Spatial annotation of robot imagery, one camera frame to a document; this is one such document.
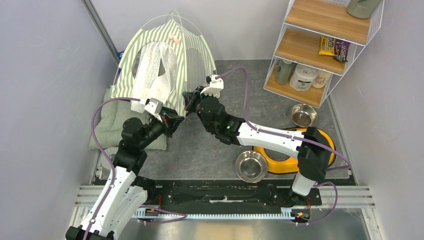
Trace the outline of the green striped pet tent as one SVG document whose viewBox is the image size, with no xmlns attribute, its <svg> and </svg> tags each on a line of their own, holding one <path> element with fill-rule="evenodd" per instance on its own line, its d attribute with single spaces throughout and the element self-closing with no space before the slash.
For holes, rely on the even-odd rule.
<svg viewBox="0 0 424 240">
<path fill-rule="evenodd" d="M 131 110 L 142 113 L 140 99 L 158 99 L 164 107 L 185 116 L 183 92 L 206 84 L 216 72 L 203 36 L 179 28 L 175 21 L 144 30 L 126 49 L 112 98 L 135 98 Z"/>
</svg>

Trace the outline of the thin white tent pole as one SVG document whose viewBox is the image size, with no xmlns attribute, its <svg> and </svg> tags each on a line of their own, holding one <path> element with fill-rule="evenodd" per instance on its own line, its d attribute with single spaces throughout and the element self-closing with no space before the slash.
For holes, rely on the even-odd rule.
<svg viewBox="0 0 424 240">
<path fill-rule="evenodd" d="M 140 36 L 142 31 L 148 31 L 150 29 L 154 29 L 157 26 L 160 26 L 162 23 L 166 24 L 168 21 L 176 22 L 180 29 L 185 29 L 190 33 L 194 33 L 194 30 L 196 30 L 198 36 L 203 35 L 202 32 L 199 30 L 199 28 L 194 23 L 192 23 L 187 18 L 180 16 L 179 13 L 176 10 L 172 10 L 168 14 L 156 16 L 156 17 L 150 19 L 149 21 L 147 21 L 145 24 L 143 24 L 141 26 L 141 28 L 139 28 L 135 32 L 135 34 L 132 36 L 132 38 L 130 39 L 130 41 L 126 45 L 126 47 L 124 47 L 122 49 L 117 49 L 115 55 L 117 56 L 117 53 L 121 52 L 121 51 L 125 52 L 127 50 L 127 48 L 132 44 L 132 42 L 135 41 Z M 116 84 L 116 82 L 117 82 L 118 76 L 121 73 L 121 69 L 122 69 L 122 66 L 118 65 L 118 70 L 116 72 L 115 79 L 114 79 L 114 82 L 113 82 L 114 84 Z"/>
</svg>

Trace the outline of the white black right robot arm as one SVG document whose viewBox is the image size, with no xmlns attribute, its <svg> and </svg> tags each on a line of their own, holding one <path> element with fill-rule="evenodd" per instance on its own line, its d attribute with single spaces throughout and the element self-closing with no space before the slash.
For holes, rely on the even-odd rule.
<svg viewBox="0 0 424 240">
<path fill-rule="evenodd" d="M 254 124 L 227 113 L 218 98 L 201 91 L 199 87 L 183 92 L 187 112 L 196 113 L 205 130 L 226 145 L 262 147 L 297 159 L 298 172 L 288 197 L 296 205 L 305 202 L 314 185 L 325 179 L 333 150 L 320 131 L 315 127 L 302 132 Z"/>
</svg>

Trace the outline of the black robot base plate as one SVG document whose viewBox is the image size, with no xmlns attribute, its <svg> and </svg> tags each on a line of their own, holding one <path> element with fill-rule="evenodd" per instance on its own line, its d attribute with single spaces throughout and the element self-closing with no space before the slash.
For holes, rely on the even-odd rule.
<svg viewBox="0 0 424 240">
<path fill-rule="evenodd" d="M 256 204 L 288 208 L 322 204 L 317 188 L 312 188 L 306 196 L 302 196 L 292 191 L 291 183 L 292 181 L 284 179 L 247 183 L 236 179 L 152 180 L 138 176 L 127 182 L 116 180 L 112 184 L 106 184 L 102 197 L 111 202 L 128 195 L 130 190 L 138 190 L 145 194 L 146 204 L 172 207 L 195 204 Z"/>
</svg>

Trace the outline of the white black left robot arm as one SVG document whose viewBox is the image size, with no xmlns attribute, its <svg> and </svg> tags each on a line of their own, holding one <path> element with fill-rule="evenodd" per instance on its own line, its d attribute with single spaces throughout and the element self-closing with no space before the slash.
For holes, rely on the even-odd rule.
<svg viewBox="0 0 424 240">
<path fill-rule="evenodd" d="M 184 119 L 175 110 L 163 107 L 148 123 L 137 117 L 123 123 L 122 140 L 109 162 L 111 173 L 106 184 L 87 217 L 79 226 L 69 227 L 65 239 L 119 239 L 136 210 L 157 198 L 155 181 L 139 175 L 147 159 L 145 148 L 161 135 L 172 136 Z"/>
</svg>

